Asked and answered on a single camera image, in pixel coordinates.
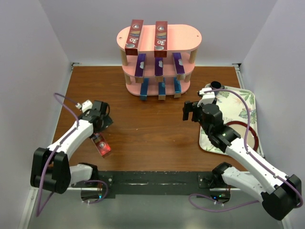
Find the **red toothpaste box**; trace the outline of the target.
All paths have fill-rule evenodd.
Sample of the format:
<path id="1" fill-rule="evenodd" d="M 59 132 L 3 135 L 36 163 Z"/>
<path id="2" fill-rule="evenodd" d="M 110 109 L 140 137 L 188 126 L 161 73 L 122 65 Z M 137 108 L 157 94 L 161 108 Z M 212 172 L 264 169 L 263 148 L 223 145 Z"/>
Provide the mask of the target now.
<path id="1" fill-rule="evenodd" d="M 109 155 L 111 147 L 101 133 L 94 133 L 91 136 L 91 140 L 102 157 L 107 157 Z"/>
<path id="2" fill-rule="evenodd" d="M 155 37 L 154 37 L 154 57 L 166 58 L 167 57 L 167 21 L 157 21 L 155 24 Z"/>
<path id="3" fill-rule="evenodd" d="M 124 47 L 126 55 L 132 55 L 132 56 L 138 55 L 143 22 L 144 20 L 132 20 Z"/>

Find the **blue toothpaste box with label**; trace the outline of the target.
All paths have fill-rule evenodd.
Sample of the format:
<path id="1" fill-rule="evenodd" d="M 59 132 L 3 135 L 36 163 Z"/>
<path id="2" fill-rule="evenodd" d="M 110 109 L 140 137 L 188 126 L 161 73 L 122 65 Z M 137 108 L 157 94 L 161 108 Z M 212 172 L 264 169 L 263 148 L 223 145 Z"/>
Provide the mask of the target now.
<path id="1" fill-rule="evenodd" d="M 148 86 L 149 86 L 149 79 L 144 78 L 143 83 L 141 85 L 141 89 L 140 89 L 140 100 L 141 101 L 147 100 Z"/>

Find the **purple toothpaste box with label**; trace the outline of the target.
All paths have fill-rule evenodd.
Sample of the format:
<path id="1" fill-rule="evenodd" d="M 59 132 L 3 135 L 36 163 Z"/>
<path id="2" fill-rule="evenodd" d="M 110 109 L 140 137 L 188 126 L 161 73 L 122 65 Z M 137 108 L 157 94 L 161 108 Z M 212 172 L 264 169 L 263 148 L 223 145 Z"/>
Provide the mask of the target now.
<path id="1" fill-rule="evenodd" d="M 155 58 L 155 67 L 154 67 L 154 75 L 157 82 L 163 81 L 163 58 L 156 57 Z"/>

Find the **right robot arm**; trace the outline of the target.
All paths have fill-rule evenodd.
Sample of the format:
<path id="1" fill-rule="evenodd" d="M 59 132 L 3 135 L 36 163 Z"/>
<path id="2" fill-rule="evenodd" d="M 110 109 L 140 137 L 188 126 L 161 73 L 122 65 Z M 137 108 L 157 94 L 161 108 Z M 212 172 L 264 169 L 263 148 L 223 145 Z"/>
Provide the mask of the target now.
<path id="1" fill-rule="evenodd" d="M 215 102 L 186 101 L 183 106 L 183 120 L 198 122 L 211 144 L 238 161 L 250 172 L 249 175 L 228 163 L 222 163 L 213 170 L 212 181 L 217 187 L 226 184 L 236 187 L 262 204 L 274 219 L 282 220 L 293 209 L 303 205 L 302 182 L 296 175 L 288 176 L 272 166 L 250 148 L 245 139 L 226 125 L 223 114 Z"/>

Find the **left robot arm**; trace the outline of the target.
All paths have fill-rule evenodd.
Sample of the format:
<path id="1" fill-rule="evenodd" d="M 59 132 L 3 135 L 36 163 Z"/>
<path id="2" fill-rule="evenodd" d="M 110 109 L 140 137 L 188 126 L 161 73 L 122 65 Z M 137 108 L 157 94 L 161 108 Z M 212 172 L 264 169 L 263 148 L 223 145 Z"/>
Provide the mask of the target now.
<path id="1" fill-rule="evenodd" d="M 30 185 L 62 194 L 78 182 L 88 187 L 98 184 L 96 165 L 79 163 L 70 166 L 69 160 L 78 147 L 89 137 L 100 133 L 113 123 L 110 106 L 106 102 L 90 102 L 77 117 L 72 127 L 47 148 L 37 148 L 33 154 Z"/>

